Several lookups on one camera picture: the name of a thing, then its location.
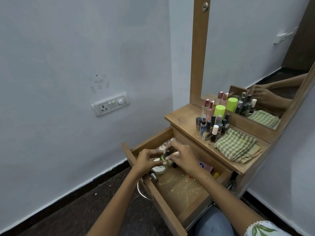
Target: wall switch plate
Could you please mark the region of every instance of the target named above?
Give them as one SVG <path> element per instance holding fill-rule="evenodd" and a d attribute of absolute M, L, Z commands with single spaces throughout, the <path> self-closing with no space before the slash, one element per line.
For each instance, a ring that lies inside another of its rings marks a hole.
<path fill-rule="evenodd" d="M 115 97 L 108 98 L 98 103 L 92 104 L 98 116 L 102 116 L 116 109 L 122 108 L 130 104 L 127 93 L 122 93 Z"/>

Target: white wall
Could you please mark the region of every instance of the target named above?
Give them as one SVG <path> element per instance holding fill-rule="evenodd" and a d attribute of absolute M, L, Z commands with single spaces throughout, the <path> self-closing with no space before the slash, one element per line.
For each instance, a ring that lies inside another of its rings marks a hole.
<path fill-rule="evenodd" d="M 248 87 L 281 67 L 309 0 L 211 0 L 201 96 Z"/>
<path fill-rule="evenodd" d="M 194 0 L 169 0 L 174 110 L 189 103 Z"/>
<path fill-rule="evenodd" d="M 248 191 L 302 235 L 315 231 L 315 86 Z"/>
<path fill-rule="evenodd" d="M 124 161 L 173 106 L 168 0 L 0 0 L 0 33 L 1 233 Z"/>

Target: checkered cloth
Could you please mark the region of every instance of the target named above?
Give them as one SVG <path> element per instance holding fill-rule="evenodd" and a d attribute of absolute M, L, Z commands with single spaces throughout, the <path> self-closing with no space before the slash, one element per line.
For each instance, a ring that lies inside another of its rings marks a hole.
<path fill-rule="evenodd" d="M 257 123 L 260 123 L 271 129 L 276 129 L 280 123 L 280 119 L 277 116 L 271 115 L 263 110 L 254 111 L 252 115 L 248 116 L 248 119 L 251 119 Z"/>
<path fill-rule="evenodd" d="M 261 153 L 255 138 L 234 129 L 229 129 L 215 143 L 215 148 L 221 151 L 229 160 L 238 163 L 246 163 Z"/>

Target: drawer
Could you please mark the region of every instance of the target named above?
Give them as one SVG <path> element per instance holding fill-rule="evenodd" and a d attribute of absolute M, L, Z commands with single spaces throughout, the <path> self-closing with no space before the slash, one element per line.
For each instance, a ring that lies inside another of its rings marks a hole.
<path fill-rule="evenodd" d="M 128 162 L 133 167 L 140 151 L 156 149 L 172 137 L 175 137 L 182 144 L 189 145 L 199 160 L 211 165 L 213 167 L 211 173 L 218 172 L 220 174 L 217 180 L 221 184 L 226 185 L 229 182 L 232 171 L 195 145 L 175 127 L 166 128 L 131 150 L 125 143 L 121 145 Z M 176 169 L 169 167 L 164 174 L 157 175 L 157 177 L 159 178 L 157 183 L 152 182 L 148 174 L 142 178 L 145 190 L 154 199 L 156 208 L 172 234 L 187 235 L 185 228 L 194 222 L 211 204 L 212 200 L 209 194 L 198 182 L 189 178 L 180 167 Z"/>

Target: white bottle cap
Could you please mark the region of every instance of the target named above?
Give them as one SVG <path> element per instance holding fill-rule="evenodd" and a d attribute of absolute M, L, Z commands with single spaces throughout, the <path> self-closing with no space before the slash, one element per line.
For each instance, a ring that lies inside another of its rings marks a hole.
<path fill-rule="evenodd" d="M 252 108 L 254 108 L 255 107 L 255 105 L 256 105 L 256 102 L 257 102 L 257 99 L 252 99 Z"/>
<path fill-rule="evenodd" d="M 218 133 L 218 129 L 219 129 L 219 126 L 218 125 L 214 125 L 213 129 L 212 129 L 212 134 L 216 135 Z"/>
<path fill-rule="evenodd" d="M 160 167 L 153 167 L 152 168 L 153 172 L 157 175 L 161 175 L 163 174 L 165 171 L 166 171 L 166 167 L 165 166 L 160 166 Z"/>

